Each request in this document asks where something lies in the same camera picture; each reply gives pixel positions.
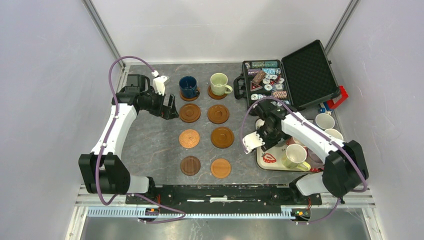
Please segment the wooden coaster one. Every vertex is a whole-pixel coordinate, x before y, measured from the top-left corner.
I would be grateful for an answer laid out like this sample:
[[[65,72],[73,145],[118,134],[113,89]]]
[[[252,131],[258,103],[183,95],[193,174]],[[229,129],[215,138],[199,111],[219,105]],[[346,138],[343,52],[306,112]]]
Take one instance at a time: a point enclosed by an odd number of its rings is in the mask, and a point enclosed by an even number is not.
[[[200,96],[200,91],[196,90],[194,92],[183,92],[182,90],[179,92],[179,96],[183,101],[192,102],[196,100]]]

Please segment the wooden coaster five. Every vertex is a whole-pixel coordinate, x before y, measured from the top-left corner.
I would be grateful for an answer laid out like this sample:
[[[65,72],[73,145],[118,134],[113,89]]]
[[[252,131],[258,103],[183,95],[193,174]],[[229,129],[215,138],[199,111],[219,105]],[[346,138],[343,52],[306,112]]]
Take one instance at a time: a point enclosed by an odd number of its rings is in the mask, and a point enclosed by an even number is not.
[[[200,107],[193,103],[185,104],[179,110],[179,117],[185,123],[194,123],[200,118],[200,116]]]

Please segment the dark blue mug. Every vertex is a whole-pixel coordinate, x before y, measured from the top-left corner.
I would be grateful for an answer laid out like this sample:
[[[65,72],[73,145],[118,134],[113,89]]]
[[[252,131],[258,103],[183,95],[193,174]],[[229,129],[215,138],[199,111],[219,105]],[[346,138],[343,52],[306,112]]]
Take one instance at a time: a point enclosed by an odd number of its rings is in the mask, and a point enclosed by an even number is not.
[[[197,80],[193,76],[184,76],[179,80],[180,91],[190,93],[198,90]]]

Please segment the light cork coaster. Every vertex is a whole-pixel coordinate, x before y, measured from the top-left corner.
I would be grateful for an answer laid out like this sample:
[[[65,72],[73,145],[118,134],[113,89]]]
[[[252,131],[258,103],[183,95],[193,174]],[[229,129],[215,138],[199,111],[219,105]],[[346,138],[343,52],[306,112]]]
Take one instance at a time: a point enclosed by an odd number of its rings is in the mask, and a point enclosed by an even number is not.
[[[200,134],[194,129],[186,129],[179,135],[178,141],[186,149],[194,148],[200,142]]]

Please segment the wooden coaster two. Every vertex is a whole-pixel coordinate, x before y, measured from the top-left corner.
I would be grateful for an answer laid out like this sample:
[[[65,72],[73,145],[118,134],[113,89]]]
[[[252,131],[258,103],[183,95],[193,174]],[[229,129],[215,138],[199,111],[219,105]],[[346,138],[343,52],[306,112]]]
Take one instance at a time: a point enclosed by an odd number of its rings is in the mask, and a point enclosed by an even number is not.
[[[216,94],[214,94],[212,92],[211,86],[208,87],[207,93],[208,93],[209,97],[212,98],[212,99],[214,99],[214,100],[222,100],[222,99],[224,99],[228,95],[227,93],[225,93],[223,95],[216,95]]]

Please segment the wooden coaster three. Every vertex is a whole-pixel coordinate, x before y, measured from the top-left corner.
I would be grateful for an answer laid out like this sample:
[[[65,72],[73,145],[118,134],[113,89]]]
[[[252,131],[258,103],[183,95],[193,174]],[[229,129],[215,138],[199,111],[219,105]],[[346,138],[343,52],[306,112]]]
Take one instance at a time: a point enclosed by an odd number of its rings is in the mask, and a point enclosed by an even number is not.
[[[207,117],[213,124],[223,124],[230,117],[228,108],[221,104],[216,104],[208,109]]]

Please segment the wooden coaster four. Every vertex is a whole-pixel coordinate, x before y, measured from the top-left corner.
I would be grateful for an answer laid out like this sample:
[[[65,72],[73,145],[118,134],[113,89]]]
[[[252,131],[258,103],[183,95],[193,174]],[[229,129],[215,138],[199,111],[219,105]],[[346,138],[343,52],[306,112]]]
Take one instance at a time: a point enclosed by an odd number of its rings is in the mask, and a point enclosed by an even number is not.
[[[217,127],[212,131],[210,140],[215,147],[226,149],[233,144],[235,136],[231,129],[222,126]]]

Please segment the light green mug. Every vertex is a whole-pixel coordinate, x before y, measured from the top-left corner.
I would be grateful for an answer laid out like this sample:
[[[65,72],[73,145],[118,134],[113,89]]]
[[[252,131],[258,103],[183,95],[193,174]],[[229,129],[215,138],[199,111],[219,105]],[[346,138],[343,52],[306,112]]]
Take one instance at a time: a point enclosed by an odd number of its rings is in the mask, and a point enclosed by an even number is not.
[[[216,96],[223,96],[233,92],[233,88],[228,85],[229,79],[224,73],[214,73],[210,77],[211,92]]]

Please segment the dark walnut coaster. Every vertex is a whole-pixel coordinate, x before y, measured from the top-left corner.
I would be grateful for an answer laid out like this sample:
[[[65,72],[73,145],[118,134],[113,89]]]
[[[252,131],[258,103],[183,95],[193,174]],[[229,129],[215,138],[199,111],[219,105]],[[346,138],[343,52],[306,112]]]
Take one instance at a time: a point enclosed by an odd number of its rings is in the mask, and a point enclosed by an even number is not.
[[[180,162],[180,170],[187,176],[196,175],[201,168],[200,160],[195,156],[187,156]]]

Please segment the orange coaster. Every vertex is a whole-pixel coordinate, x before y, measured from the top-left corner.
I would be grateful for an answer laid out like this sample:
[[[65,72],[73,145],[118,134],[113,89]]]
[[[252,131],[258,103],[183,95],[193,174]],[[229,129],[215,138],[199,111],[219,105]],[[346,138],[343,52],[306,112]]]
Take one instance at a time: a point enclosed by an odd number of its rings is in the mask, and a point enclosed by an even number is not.
[[[210,166],[212,175],[219,179],[228,177],[231,173],[232,167],[228,160],[224,158],[218,158],[214,160]]]

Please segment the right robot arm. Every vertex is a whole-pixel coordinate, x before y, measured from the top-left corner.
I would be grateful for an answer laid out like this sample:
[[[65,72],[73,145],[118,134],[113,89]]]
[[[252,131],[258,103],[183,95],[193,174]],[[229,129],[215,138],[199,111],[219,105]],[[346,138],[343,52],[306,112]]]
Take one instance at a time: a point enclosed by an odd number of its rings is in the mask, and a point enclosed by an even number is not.
[[[331,193],[342,198],[349,192],[367,190],[369,173],[358,142],[331,136],[273,97],[257,100],[249,111],[254,111],[262,125],[242,138],[247,154],[252,150],[267,153],[290,138],[299,141],[280,151],[274,164],[274,170],[307,172],[290,185],[288,196],[293,203],[302,204],[313,194]]]

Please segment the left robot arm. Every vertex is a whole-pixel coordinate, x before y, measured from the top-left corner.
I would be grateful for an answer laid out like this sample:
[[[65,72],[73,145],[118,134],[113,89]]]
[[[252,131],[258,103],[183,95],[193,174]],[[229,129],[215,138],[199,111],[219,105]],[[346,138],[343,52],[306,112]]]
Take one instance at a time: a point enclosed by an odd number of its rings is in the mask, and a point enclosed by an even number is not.
[[[157,190],[153,179],[133,176],[122,162],[122,150],[129,129],[140,111],[165,120],[179,117],[175,96],[165,104],[165,89],[169,77],[155,75],[153,80],[141,74],[130,74],[126,85],[112,99],[111,113],[104,131],[88,154],[78,159],[86,190],[90,194],[125,195],[137,193],[145,204],[153,203]]]

